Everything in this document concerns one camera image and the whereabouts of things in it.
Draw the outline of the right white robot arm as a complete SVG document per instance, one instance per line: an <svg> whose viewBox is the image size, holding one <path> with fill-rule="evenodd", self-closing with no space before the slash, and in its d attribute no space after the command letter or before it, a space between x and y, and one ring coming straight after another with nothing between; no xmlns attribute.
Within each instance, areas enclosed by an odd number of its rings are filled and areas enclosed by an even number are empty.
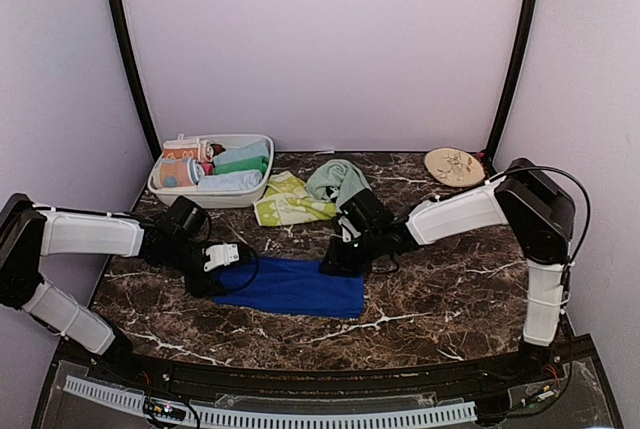
<svg viewBox="0 0 640 429"><path fill-rule="evenodd" d="M528 270L521 333L527 347L511 359L510 373L517 381L530 383L549 365L545 348L556 337L577 251L576 205L552 179L554 172L526 158L516 159L485 182L428 198L401 215L363 189L341 205L343 233L329 243L320 271L356 277L383 257L394 258L462 234L507 231Z"/></svg>

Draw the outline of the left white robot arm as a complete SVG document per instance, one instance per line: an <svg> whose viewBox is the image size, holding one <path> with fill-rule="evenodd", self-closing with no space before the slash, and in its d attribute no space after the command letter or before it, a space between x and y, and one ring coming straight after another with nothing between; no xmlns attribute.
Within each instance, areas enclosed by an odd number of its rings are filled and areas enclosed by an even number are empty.
<svg viewBox="0 0 640 429"><path fill-rule="evenodd" d="M130 355L127 336L54 286L41 273L40 262L58 254L140 258L180 271L191 295L213 296L222 289L214 271L238 261L239 249L233 243L197 241L207 219L199 205L183 196L145 219L42 206L16 193L1 211L1 303L102 358L103 370L120 385L134 384L141 364Z"/></svg>

